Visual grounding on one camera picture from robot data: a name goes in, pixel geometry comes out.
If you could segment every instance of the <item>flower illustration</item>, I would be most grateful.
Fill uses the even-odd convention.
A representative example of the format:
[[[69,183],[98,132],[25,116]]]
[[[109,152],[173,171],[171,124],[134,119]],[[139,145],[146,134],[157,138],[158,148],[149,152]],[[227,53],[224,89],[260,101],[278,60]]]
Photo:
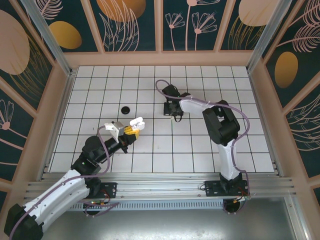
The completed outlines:
[[[15,105],[8,101],[6,103],[3,99],[0,100],[0,129],[8,130],[10,129],[10,122],[12,115],[14,114]]]
[[[185,27],[185,50],[188,51],[188,27],[189,27],[189,16],[190,16],[190,9],[191,7],[197,5],[210,5],[210,4],[217,4],[220,0],[186,0],[186,3],[189,5],[188,13],[186,16],[186,27]]]
[[[173,13],[172,16],[170,13],[167,13],[165,15],[166,22],[169,25],[170,32],[171,32],[171,41],[173,50],[175,51],[175,43],[174,43],[174,37],[172,35],[172,29],[183,27],[186,23],[183,21],[183,17],[181,16],[181,13]]]
[[[199,18],[199,13],[192,14],[192,24],[195,32],[194,50],[197,50],[197,38],[198,34],[210,33],[217,30],[215,13],[204,13]]]
[[[11,122],[12,116],[14,114],[14,109],[15,109],[15,105],[11,101],[8,101],[8,103],[6,105],[6,103],[3,99],[0,100],[0,130],[5,130],[5,131],[9,130],[9,131],[13,132],[14,134],[17,134],[18,136],[26,139],[27,138],[26,136],[14,131],[10,128],[10,122]],[[16,149],[19,149],[19,150],[24,149],[23,147],[15,145],[15,144],[8,142],[8,141],[1,139],[1,138],[0,138],[0,142],[7,144],[11,147],[14,147]]]

